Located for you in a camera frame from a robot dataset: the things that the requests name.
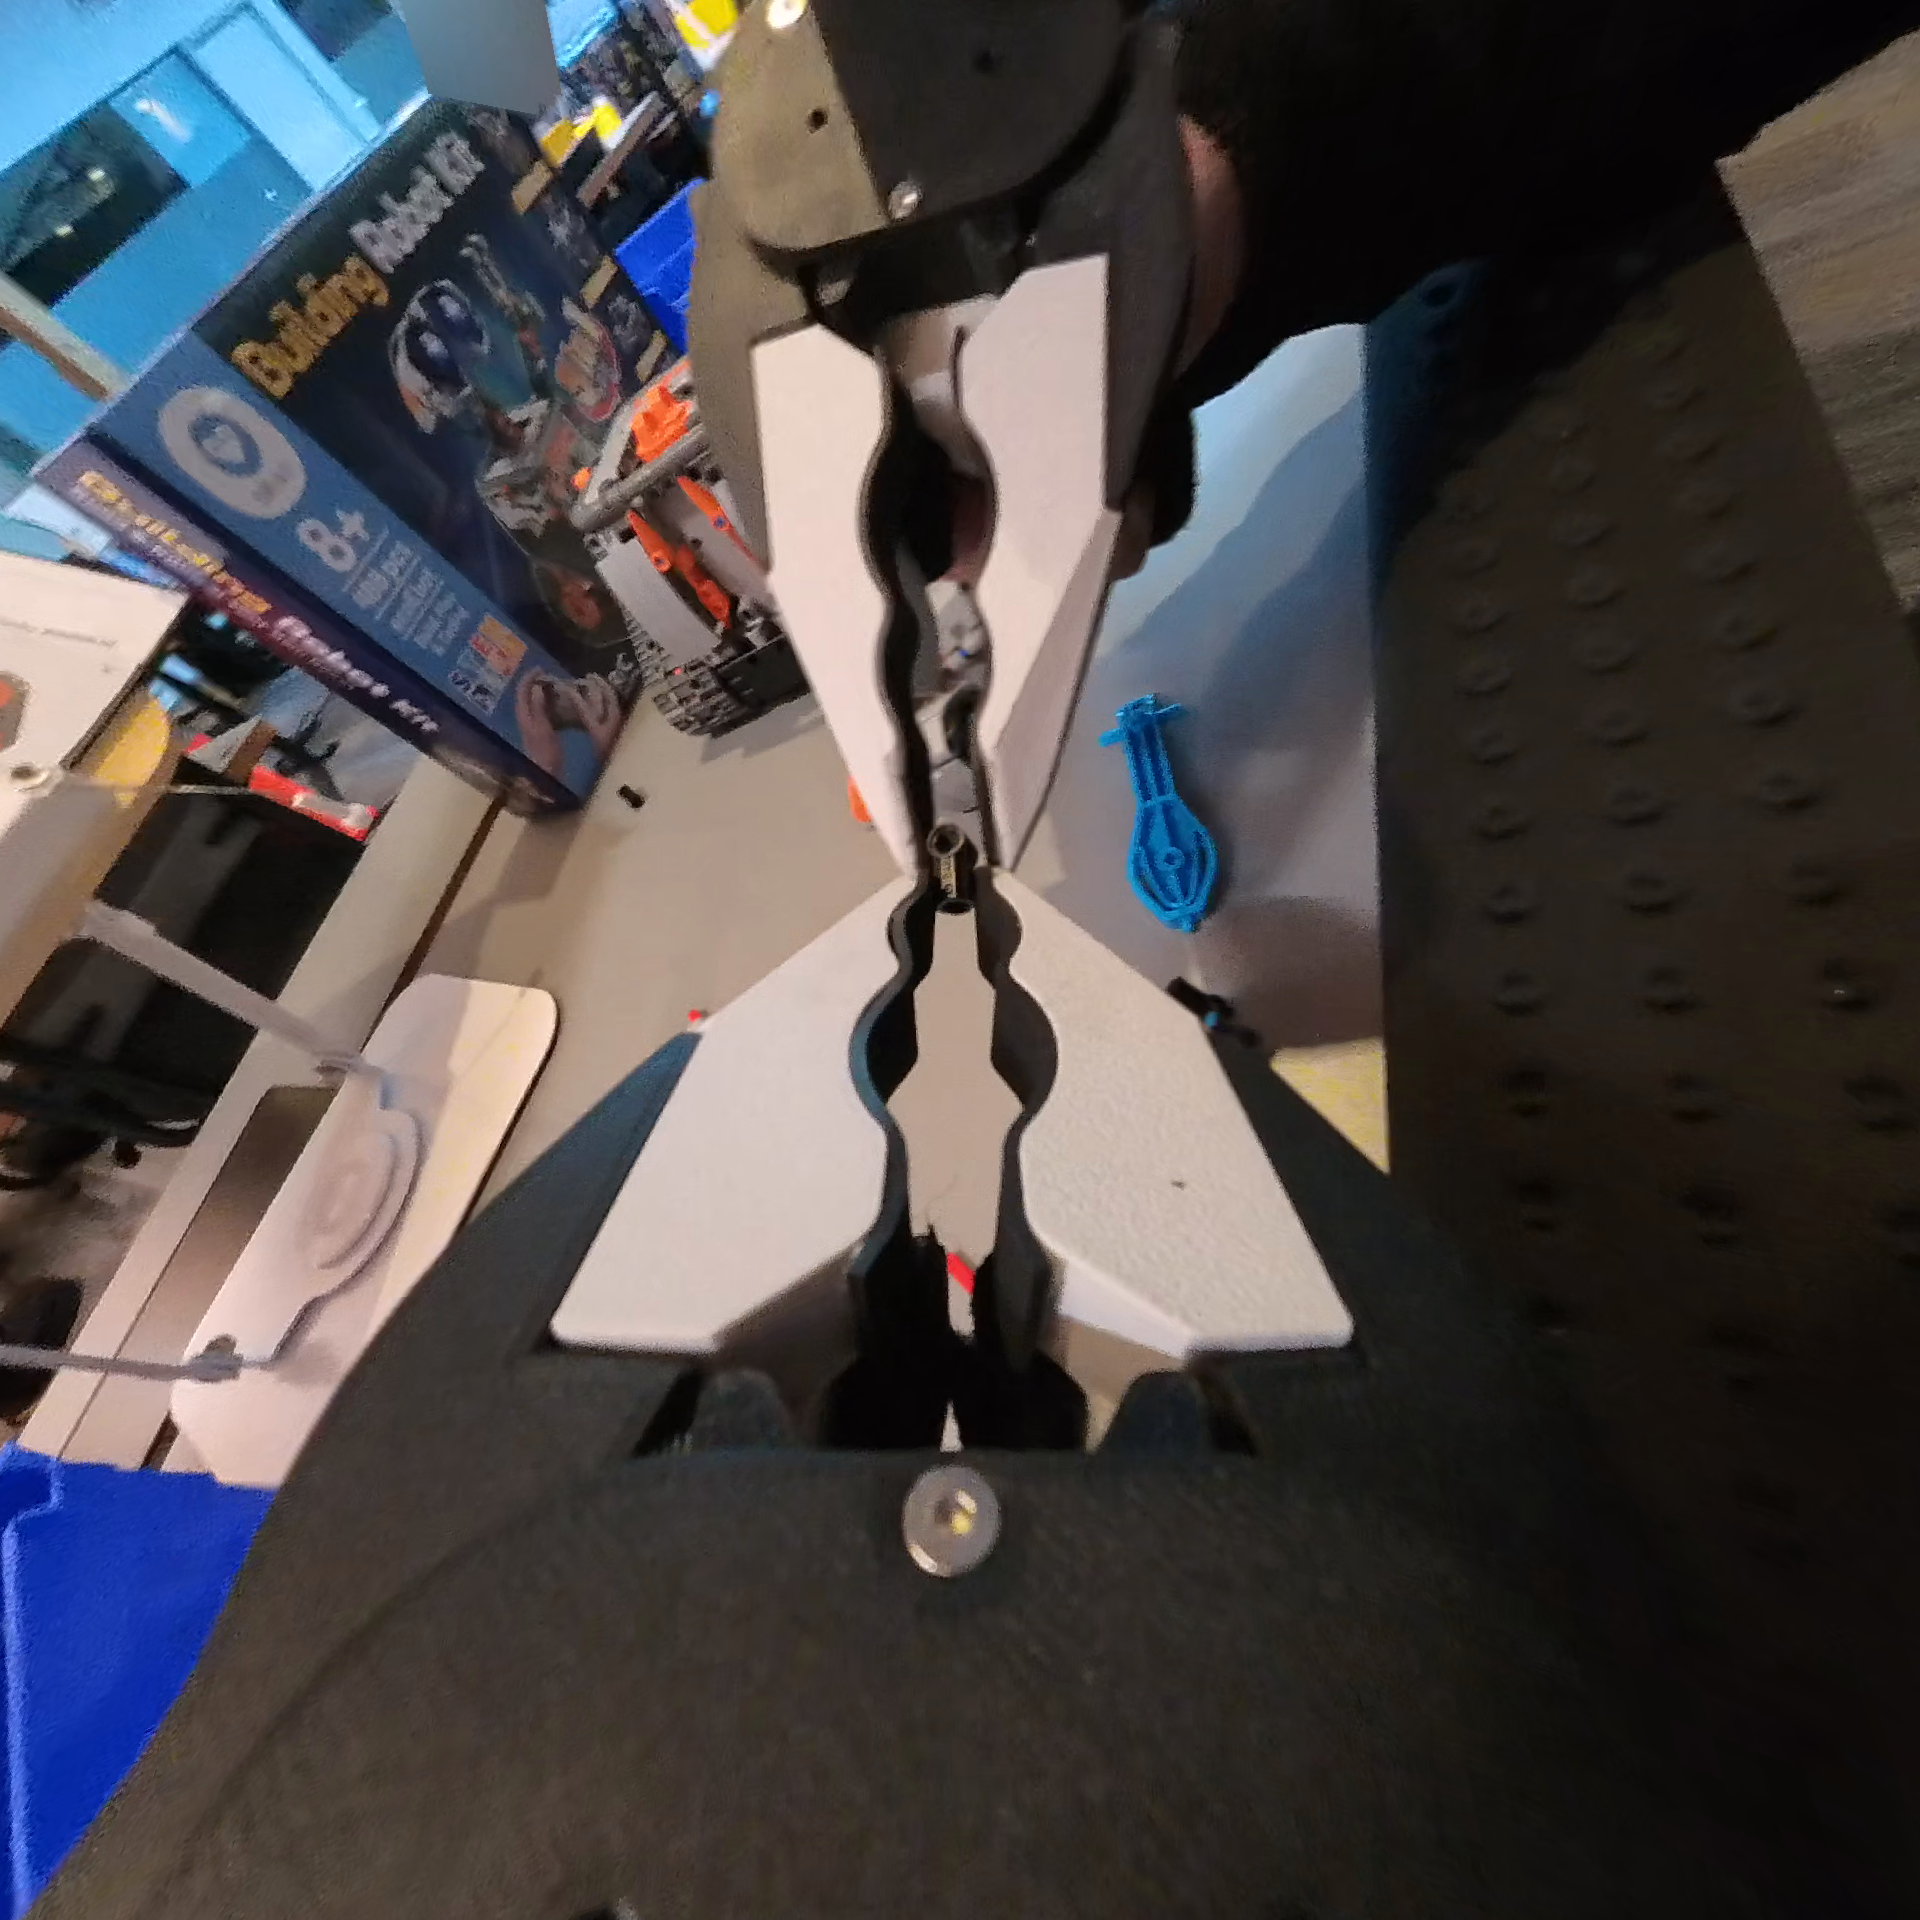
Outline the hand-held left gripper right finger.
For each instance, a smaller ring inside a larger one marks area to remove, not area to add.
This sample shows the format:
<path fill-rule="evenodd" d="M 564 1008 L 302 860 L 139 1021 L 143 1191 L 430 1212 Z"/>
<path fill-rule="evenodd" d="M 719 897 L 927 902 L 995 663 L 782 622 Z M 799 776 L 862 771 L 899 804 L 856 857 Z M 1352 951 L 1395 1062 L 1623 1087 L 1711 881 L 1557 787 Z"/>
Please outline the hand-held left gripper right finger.
<path fill-rule="evenodd" d="M 991 1068 L 1016 1117 L 978 1301 L 1015 1366 L 1142 1374 L 1335 1353 L 1352 1313 L 1213 1037 L 1011 873 L 978 881 Z"/>

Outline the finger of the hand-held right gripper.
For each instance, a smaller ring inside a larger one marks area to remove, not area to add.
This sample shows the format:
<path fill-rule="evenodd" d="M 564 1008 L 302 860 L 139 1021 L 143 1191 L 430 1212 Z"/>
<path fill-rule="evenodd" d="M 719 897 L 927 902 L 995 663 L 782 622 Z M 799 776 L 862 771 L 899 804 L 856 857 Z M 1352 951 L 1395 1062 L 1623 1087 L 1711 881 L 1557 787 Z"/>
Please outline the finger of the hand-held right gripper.
<path fill-rule="evenodd" d="M 1106 497 L 1106 368 L 1104 255 L 1022 275 L 957 351 L 957 398 L 991 478 L 973 763 L 1004 870 L 1044 809 L 1109 597 L 1120 512 Z"/>
<path fill-rule="evenodd" d="M 767 575 L 787 635 L 870 825 L 922 873 L 903 672 L 916 627 L 876 518 L 894 443 L 880 364 L 827 328 L 752 350 Z"/>

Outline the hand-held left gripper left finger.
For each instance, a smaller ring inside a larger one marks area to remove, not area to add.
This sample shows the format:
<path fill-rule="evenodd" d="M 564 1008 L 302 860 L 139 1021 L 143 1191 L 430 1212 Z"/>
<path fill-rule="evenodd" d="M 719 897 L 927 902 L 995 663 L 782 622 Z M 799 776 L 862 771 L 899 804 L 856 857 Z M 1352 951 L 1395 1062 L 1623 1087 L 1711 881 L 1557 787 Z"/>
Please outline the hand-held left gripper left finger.
<path fill-rule="evenodd" d="M 819 1406 L 856 1275 L 910 1236 L 892 1095 L 918 1059 L 931 907 L 886 879 L 692 1036 L 549 1323 L 580 1353 L 756 1372 Z"/>

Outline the person's right forearm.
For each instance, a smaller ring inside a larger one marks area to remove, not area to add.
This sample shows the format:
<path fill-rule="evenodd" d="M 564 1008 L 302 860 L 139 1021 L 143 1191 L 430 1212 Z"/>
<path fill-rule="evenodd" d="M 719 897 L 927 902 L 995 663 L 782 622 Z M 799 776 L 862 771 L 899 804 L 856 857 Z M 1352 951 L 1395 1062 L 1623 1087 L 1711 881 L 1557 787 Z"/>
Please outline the person's right forearm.
<path fill-rule="evenodd" d="M 1245 222 L 1184 406 L 1430 272 L 1683 198 L 1911 31 L 1903 3 L 1184 5 L 1179 107 L 1231 156 Z"/>

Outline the grey tracked toy robot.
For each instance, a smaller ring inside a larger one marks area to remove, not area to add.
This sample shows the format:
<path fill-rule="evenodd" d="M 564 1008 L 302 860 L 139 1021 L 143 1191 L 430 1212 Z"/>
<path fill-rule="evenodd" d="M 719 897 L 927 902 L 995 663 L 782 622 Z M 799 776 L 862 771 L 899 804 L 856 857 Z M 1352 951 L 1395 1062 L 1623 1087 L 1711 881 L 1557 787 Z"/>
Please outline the grey tracked toy robot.
<path fill-rule="evenodd" d="M 669 726 L 719 739 L 807 694 L 686 357 L 620 401 L 571 478 L 568 518 L 637 633 L 642 684 Z"/>

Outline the white stand base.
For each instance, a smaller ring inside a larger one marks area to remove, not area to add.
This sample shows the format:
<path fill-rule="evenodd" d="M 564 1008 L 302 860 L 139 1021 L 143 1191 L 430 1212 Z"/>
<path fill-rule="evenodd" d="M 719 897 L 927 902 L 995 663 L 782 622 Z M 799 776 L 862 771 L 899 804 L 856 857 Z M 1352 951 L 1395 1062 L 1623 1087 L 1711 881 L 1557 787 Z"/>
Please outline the white stand base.
<path fill-rule="evenodd" d="M 560 1003 L 539 988 L 430 974 L 365 1040 L 346 1040 L 122 907 L 90 902 L 80 932 L 292 1044 L 335 1080 L 172 1358 L 220 1342 L 268 1364 L 230 1383 L 110 1379 L 166 1388 L 168 1419 L 212 1478 L 278 1486 L 372 1336 L 463 1224 L 555 1046 Z"/>

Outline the light blue brick separator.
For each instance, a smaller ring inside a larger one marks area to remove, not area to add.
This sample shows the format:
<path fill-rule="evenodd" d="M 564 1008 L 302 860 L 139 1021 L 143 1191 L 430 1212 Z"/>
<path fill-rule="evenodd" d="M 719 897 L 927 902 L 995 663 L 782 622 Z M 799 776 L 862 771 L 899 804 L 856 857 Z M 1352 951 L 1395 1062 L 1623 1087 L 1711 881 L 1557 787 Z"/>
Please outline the light blue brick separator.
<path fill-rule="evenodd" d="M 1208 919 L 1220 869 L 1211 829 L 1178 787 L 1167 728 L 1182 718 L 1179 704 L 1148 693 L 1123 704 L 1096 743 L 1120 753 L 1133 799 L 1125 852 L 1133 897 L 1157 924 L 1194 935 Z"/>

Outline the blue robot kit box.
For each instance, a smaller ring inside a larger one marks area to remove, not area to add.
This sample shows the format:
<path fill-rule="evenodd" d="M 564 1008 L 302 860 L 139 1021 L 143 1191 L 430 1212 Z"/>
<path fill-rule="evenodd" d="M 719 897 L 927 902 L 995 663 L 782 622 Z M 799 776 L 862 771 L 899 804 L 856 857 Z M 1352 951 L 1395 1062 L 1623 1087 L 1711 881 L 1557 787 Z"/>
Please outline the blue robot kit box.
<path fill-rule="evenodd" d="M 644 678 L 576 478 L 662 353 L 532 123 L 421 102 L 32 478 L 511 812 L 573 812 Z"/>

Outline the black dimpled mat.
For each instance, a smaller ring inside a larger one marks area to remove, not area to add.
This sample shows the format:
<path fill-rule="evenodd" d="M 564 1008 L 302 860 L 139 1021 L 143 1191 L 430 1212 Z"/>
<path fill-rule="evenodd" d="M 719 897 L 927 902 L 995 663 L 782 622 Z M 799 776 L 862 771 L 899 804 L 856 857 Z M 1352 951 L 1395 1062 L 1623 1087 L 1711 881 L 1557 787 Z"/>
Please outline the black dimpled mat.
<path fill-rule="evenodd" d="M 1714 176 L 1362 344 L 1395 1169 L 1916 1916 L 1916 643 Z"/>

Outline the blue storage bin with tag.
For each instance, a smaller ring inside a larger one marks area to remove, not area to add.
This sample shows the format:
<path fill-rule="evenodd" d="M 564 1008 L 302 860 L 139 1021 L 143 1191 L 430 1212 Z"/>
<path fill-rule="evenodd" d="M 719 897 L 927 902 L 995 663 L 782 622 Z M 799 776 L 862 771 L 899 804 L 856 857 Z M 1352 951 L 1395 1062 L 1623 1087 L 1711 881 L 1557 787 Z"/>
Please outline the blue storage bin with tag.
<path fill-rule="evenodd" d="M 272 1500 L 4 1445 L 4 1916 L 27 1913 L 173 1707 Z"/>

